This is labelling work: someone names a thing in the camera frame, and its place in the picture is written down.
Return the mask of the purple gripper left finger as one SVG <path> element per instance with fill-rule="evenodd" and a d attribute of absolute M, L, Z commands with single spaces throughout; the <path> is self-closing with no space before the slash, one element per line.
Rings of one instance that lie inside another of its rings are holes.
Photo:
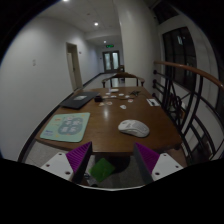
<path fill-rule="evenodd" d="M 67 160 L 74 172 L 74 183 L 79 184 L 82 181 L 91 154 L 91 142 L 79 146 L 66 154 Z"/>

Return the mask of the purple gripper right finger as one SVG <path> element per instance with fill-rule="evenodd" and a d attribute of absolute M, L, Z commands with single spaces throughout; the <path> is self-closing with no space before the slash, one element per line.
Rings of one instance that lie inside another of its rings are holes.
<path fill-rule="evenodd" d="M 143 182 L 145 184 L 152 183 L 152 171 L 159 160 L 160 155 L 140 143 L 134 144 L 133 154 Z"/>

